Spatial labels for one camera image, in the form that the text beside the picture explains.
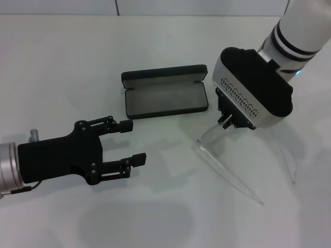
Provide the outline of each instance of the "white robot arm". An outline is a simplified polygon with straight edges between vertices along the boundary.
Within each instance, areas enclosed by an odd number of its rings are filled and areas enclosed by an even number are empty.
[[[331,38],[331,0],[295,0],[260,49],[225,49],[213,81],[226,129],[267,128],[292,111],[288,84]]]

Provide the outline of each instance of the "white wall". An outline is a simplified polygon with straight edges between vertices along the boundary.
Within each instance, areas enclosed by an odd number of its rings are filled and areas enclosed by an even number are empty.
[[[281,16],[288,0],[117,0],[123,16]],[[0,0],[0,13],[116,15],[115,0]]]
[[[117,15],[114,0],[0,0],[0,13]]]

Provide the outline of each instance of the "white tabletop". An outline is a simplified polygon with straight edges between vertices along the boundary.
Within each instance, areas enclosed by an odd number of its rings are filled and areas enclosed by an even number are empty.
[[[238,152],[236,169],[264,200],[259,206],[192,150],[220,117],[217,56],[259,48],[278,20],[0,16],[2,143],[25,143],[32,128],[44,140],[70,133],[77,120],[126,119],[124,71],[209,70],[207,112],[135,120],[133,132],[102,138],[104,161],[147,153],[130,179],[91,187],[70,175],[5,196],[1,247],[330,247],[330,43],[291,81],[294,111],[273,128],[298,163],[296,185],[279,161],[262,154],[252,163]]]

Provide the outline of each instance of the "white table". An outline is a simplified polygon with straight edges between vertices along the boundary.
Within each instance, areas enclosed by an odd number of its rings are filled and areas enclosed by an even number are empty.
[[[0,201],[1,247],[330,247],[331,44],[296,77],[294,111],[274,127],[298,162],[292,185],[261,155],[237,169],[261,207],[216,175],[191,146],[216,123],[211,76],[230,46],[257,49],[279,18],[0,16],[0,140],[72,131],[77,120],[126,119],[121,73],[206,64],[209,110],[135,120],[102,138],[104,160],[146,152],[130,179],[90,187],[71,175]]]

